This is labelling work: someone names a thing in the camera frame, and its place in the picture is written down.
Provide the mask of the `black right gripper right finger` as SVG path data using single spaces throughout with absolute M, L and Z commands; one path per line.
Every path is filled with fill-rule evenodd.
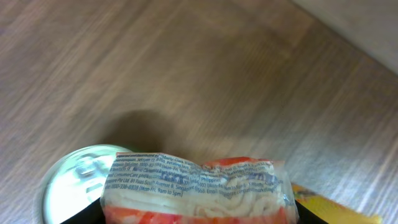
M 299 220 L 297 222 L 298 224 L 327 224 L 327 222 L 322 220 L 320 217 L 316 216 L 314 213 L 305 208 L 298 201 L 295 201 L 295 203 L 299 215 Z

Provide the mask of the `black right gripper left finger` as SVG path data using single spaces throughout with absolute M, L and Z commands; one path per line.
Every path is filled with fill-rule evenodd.
M 95 200 L 82 211 L 72 216 L 62 224 L 105 224 L 105 215 L 103 213 L 100 198 Z

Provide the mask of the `yellow capped bottle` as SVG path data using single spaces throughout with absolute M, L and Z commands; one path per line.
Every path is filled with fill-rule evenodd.
M 382 218 L 373 215 L 366 216 L 336 203 L 322 195 L 306 189 L 297 184 L 292 184 L 295 201 L 301 203 L 316 216 L 327 223 L 337 224 L 381 224 Z

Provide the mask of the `silver tin can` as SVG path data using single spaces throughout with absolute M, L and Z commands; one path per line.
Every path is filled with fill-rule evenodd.
M 58 160 L 44 175 L 35 205 L 38 223 L 63 223 L 82 211 L 88 222 L 101 219 L 99 202 L 109 170 L 119 152 L 130 150 L 99 144 L 73 151 Z

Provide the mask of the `small red carton box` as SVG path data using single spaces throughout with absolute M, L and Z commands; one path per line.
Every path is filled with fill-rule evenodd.
M 203 165 L 119 153 L 100 198 L 107 223 L 297 223 L 282 162 L 235 157 Z

